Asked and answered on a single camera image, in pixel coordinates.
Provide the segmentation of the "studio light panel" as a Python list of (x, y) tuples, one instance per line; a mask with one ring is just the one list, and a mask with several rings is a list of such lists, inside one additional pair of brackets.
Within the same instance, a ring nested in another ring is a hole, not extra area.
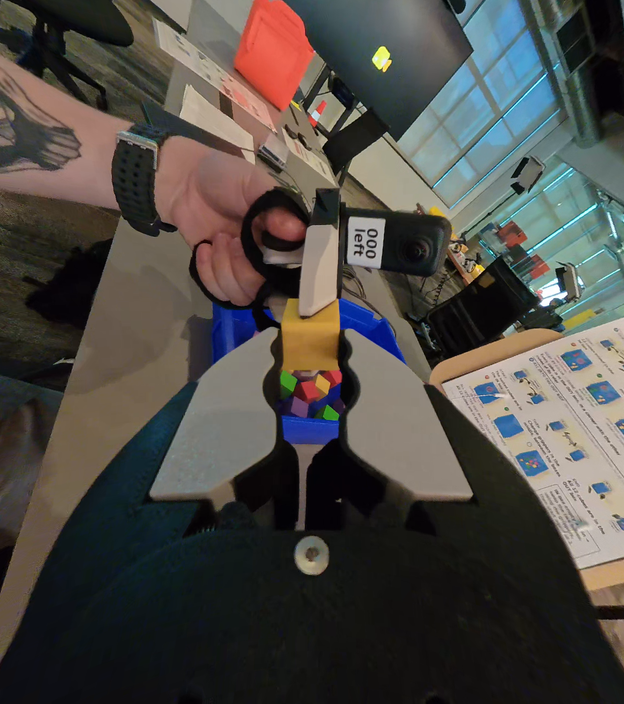
[(578, 301), (584, 291), (585, 285), (582, 283), (577, 271), (577, 266), (571, 263), (558, 263), (556, 277), (560, 291), (565, 293), (563, 304)]
[(523, 157), (510, 176), (510, 188), (518, 196), (529, 193), (542, 177), (545, 167), (544, 162), (533, 155)]

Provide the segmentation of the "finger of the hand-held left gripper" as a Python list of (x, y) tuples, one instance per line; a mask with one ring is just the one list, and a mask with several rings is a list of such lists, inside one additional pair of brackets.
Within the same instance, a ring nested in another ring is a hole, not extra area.
[(334, 225), (307, 229), (299, 280), (298, 309), (310, 318), (338, 297), (339, 233)]

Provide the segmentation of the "white sheet with red print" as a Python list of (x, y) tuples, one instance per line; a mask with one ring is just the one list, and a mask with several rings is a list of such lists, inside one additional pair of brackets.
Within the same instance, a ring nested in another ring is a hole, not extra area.
[(326, 181), (331, 184), (336, 184), (336, 180), (329, 164), (320, 157), (316, 151), (309, 148), (302, 139), (304, 136), (299, 132), (295, 132), (289, 125), (282, 126), (282, 136), (287, 145), (290, 154), (296, 156), (308, 166), (310, 166), (318, 174), (322, 175)]

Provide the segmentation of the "black backpack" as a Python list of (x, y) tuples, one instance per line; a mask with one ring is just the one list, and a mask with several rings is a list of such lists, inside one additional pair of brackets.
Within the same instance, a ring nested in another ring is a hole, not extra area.
[(49, 322), (84, 330), (114, 239), (75, 247), (47, 282), (24, 277), (33, 287), (25, 305)]

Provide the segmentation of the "blue plastic bin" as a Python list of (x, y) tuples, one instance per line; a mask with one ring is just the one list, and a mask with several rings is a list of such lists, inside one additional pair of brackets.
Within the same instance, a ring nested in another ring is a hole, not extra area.
[[(392, 326), (386, 318), (377, 318), (372, 311), (345, 299), (339, 303), (341, 328), (355, 330), (378, 347), (405, 362)], [(213, 304), (211, 329), (212, 363), (251, 339), (257, 332), (250, 310), (231, 311)], [(339, 423), (332, 419), (282, 416), (283, 435), (295, 445), (325, 445), (338, 437)]]

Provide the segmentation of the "yellow wooden cube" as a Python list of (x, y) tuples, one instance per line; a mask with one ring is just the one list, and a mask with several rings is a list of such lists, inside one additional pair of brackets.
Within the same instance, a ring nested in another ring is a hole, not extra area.
[(299, 314), (298, 299), (289, 298), (280, 325), (284, 371), (339, 369), (339, 300), (303, 318)]

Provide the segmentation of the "black wrist watch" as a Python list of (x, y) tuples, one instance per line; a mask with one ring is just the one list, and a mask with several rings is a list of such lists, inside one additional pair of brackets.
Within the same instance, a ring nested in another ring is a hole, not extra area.
[(148, 124), (134, 124), (116, 134), (111, 163), (115, 200), (131, 228), (150, 237), (177, 231), (175, 225), (160, 218), (155, 203), (161, 149), (172, 136)]

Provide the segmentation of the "person's left forearm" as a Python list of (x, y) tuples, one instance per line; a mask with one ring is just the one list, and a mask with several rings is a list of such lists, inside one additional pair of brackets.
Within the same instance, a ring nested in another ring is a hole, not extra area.
[(117, 134), (97, 110), (0, 56), (0, 190), (111, 210)]

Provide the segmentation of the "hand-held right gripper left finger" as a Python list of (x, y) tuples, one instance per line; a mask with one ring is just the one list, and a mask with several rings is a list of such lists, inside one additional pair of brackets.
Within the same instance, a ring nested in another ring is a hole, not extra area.
[(154, 501), (235, 499), (235, 480), (273, 451), (274, 410), (264, 396), (274, 366), (268, 328), (200, 377), (149, 496)]

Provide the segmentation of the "red storage bins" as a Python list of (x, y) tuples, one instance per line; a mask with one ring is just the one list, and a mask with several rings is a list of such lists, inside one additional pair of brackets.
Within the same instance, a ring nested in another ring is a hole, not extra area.
[(527, 235), (515, 221), (507, 221), (496, 235), (503, 247), (504, 259), (523, 282), (529, 284), (550, 273), (549, 265), (540, 256), (525, 249)]

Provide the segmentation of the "pile of coloured wooden cubes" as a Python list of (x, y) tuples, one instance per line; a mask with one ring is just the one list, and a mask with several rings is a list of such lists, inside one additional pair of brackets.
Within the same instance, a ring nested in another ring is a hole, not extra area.
[(342, 372), (286, 371), (280, 373), (276, 409), (283, 417), (337, 421), (346, 405), (342, 400)]

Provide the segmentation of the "black monitor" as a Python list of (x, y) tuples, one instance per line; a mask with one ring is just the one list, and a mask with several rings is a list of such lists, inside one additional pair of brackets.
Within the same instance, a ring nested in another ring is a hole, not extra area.
[[(288, 1), (325, 64), (398, 142), (473, 52), (452, 1)], [(380, 46), (387, 72), (371, 58)]]

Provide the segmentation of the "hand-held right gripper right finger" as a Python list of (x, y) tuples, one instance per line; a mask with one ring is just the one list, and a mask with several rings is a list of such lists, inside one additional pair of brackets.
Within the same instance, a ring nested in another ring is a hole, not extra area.
[(357, 331), (343, 339), (353, 395), (341, 440), (380, 480), (382, 500), (469, 501), (473, 491), (420, 377)]

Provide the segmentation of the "clear plastic case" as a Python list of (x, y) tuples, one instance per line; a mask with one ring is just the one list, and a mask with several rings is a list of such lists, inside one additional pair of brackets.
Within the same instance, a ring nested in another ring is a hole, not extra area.
[(290, 147), (277, 135), (270, 134), (258, 147), (256, 157), (275, 172), (280, 173), (287, 169)]

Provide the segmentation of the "wooden table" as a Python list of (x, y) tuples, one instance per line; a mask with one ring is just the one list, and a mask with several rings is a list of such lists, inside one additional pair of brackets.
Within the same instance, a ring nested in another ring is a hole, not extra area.
[(468, 285), (479, 277), (486, 267), (481, 263), (480, 255), (470, 255), (464, 239), (460, 238), (451, 228), (451, 236), (447, 246), (447, 258), (451, 264), (451, 273), (458, 273), (464, 284)]

